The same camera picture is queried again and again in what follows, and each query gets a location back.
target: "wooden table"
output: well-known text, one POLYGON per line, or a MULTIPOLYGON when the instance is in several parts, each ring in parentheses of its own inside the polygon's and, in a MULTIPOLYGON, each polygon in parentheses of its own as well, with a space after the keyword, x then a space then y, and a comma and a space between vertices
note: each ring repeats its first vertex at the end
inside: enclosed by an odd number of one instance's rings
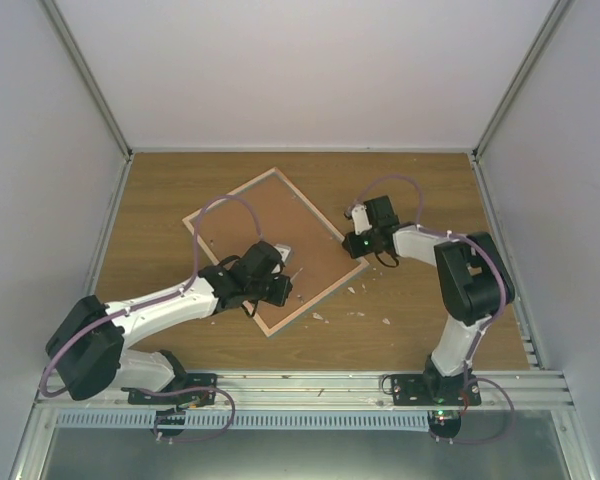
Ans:
MULTIPOLYGON (((135 297, 188 278, 192 242, 182 218, 274 166, 343 233, 351 229, 342 214, 346 206, 388 173, 411 175, 421 183, 424 225, 458 232, 487 229, 465 155, 138 154, 98 281, 100 300, 135 297)), ((371 194, 390 195, 401 221, 413 218, 416 195, 409 184, 389 181, 371 194)), ((192 369, 420 370, 447 317, 437 273, 416 261, 404 260, 396 269, 370 261, 372 267, 347 285, 355 294, 340 289, 271 338, 236 310, 180 324, 134 348, 171 350, 192 369)), ((475 365, 528 368, 511 308, 489 330, 475 365)))

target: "brown wood surface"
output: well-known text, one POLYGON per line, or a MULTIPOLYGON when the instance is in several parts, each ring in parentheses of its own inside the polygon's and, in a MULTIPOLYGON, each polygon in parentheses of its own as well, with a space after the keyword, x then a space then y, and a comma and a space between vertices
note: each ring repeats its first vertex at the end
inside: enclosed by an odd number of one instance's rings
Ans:
MULTIPOLYGON (((255 314, 265 335, 278 332, 369 266, 366 260, 349 256, 340 245, 341 232, 321 220, 316 207, 278 169, 267 170, 231 193, 256 211, 266 241, 293 248, 285 268, 285 274, 295 276, 292 294, 283 307, 260 302, 255 314)), ((192 233, 198 213, 183 220, 192 233)), ((214 263, 242 255, 258 240, 245 206, 229 200, 206 211, 198 234, 214 263)), ((246 306, 251 312, 251 304, 246 306)))
MULTIPOLYGON (((192 244, 182 219, 272 167, 280 168, 341 232, 351 229, 342 215, 347 205, 388 173, 411 175, 421 183, 424 225, 458 232, 487 228, 465 155, 138 154, 98 282, 100 299, 135 297, 186 279, 192 244)), ((390 195, 401 221, 413 217, 416 196, 407 183, 389 181, 374 194, 390 195)), ((136 347, 169 349, 187 368, 419 370, 447 317, 436 271, 416 261, 403 261, 396 269, 375 259, 370 263, 350 283, 355 293, 337 291, 272 337, 236 310, 185 322, 136 347)), ((489 330, 475 360, 483 370, 528 368, 511 308, 489 330)))

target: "wooden frame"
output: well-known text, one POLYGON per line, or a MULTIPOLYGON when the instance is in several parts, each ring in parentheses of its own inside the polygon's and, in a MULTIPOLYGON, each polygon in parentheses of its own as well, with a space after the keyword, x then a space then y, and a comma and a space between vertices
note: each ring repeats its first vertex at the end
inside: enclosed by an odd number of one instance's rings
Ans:
MULTIPOLYGON (((334 238, 338 239, 339 242, 341 242, 344 239, 344 236, 342 235, 342 233, 340 233, 338 231, 338 229, 336 229, 336 227, 329 220, 327 220, 327 218, 311 203, 311 201, 295 185, 293 185, 293 183, 291 183, 291 181, 279 169, 277 169, 275 167, 267 170, 266 172, 262 173, 261 175, 258 175, 254 179, 240 185, 238 188, 229 192, 229 195, 239 195, 240 193, 244 192, 248 188, 251 188, 251 187, 257 185, 258 183, 262 182, 263 180, 267 179, 268 177, 270 177, 272 175, 277 176, 297 196, 297 198, 302 201, 302 203, 326 227, 326 229, 331 233, 331 235, 333 235, 334 238)), ((226 200, 219 200, 212 208, 216 208, 217 206, 221 205, 225 201, 226 200)), ((187 229, 191 232, 191 234, 193 234, 195 231, 194 227, 193 227, 193 220, 199 214, 200 214, 200 209, 198 209, 191 215, 187 215, 185 218, 182 219, 183 223, 185 224, 187 229)), ((214 264, 217 264, 220 261, 218 259, 218 257, 213 253, 213 250, 211 249, 209 244, 202 238, 201 235, 198 235, 198 244, 200 247, 202 247, 202 250, 207 254, 209 259, 214 264)), ((328 288, 323 290, 317 296, 315 296, 315 297, 311 298, 310 300, 306 301, 305 303, 303 303, 298 309, 294 310, 294 312, 291 313, 290 315, 284 317, 275 326, 269 327, 264 322, 264 320, 262 319, 262 317, 260 316, 259 313, 256 313, 253 317, 255 322, 260 327, 260 329, 264 332, 264 334, 267 337, 270 337, 271 335, 273 335, 274 333, 278 332, 283 327, 285 327, 286 325, 291 323, 294 319, 296 319, 297 317, 299 317, 300 315, 305 313, 307 310, 309 310, 310 308, 317 305, 327 295, 333 293, 335 290, 337 290, 338 288, 343 286, 349 280, 353 279, 356 275, 361 273, 365 268, 367 268, 369 266, 369 262, 367 262, 364 258, 357 259, 357 262, 358 262, 358 265, 353 270, 351 270, 349 273, 347 273, 346 275, 341 277, 338 281, 332 283, 328 288)), ((245 302, 245 307, 249 310, 249 312, 251 312, 251 313, 253 312, 253 310, 252 310, 253 307, 248 302, 245 302)))

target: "brown board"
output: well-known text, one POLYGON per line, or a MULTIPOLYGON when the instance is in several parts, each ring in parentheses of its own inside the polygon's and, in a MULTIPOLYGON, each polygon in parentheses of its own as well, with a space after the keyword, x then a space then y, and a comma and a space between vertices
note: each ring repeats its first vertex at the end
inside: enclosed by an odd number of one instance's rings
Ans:
MULTIPOLYGON (((354 260, 341 246, 343 235, 277 168, 272 168, 230 192, 257 212, 264 239, 288 245, 293 254, 284 273, 293 290, 284 307, 260 302, 254 320, 266 336, 288 325, 307 309, 363 271, 369 263, 354 260)), ((193 234, 200 210, 183 219, 193 234)), ((220 200, 202 219, 198 242, 212 262, 242 255, 258 240, 244 205, 220 200)), ((245 304, 251 312, 252 306, 245 304)))

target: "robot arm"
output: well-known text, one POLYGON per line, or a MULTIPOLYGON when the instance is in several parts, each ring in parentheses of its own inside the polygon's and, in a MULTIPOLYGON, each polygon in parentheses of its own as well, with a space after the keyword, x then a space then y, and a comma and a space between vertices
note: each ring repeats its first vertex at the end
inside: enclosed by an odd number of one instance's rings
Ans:
MULTIPOLYGON (((457 237, 400 224, 387 196, 355 205, 351 218, 354 231, 345 236, 343 247, 352 258, 388 254, 396 265, 400 258, 413 258, 437 268, 449 315, 440 342, 427 360, 423 380, 434 401, 457 397, 464 370, 468 368, 470 375, 473 353, 500 304, 500 290, 485 259, 457 237)), ((515 290, 491 236, 479 232, 468 238, 496 265, 505 286, 505 303, 510 303, 515 290)))
POLYGON ((109 387, 174 391, 189 386, 187 374, 170 352, 130 350, 160 330, 192 319, 264 301, 283 306, 292 285, 282 268, 291 248, 260 241, 242 256, 200 270, 191 282, 130 300, 101 303, 95 295, 79 300, 46 346, 53 358, 80 330, 112 317, 73 344, 56 369, 74 400, 109 387))

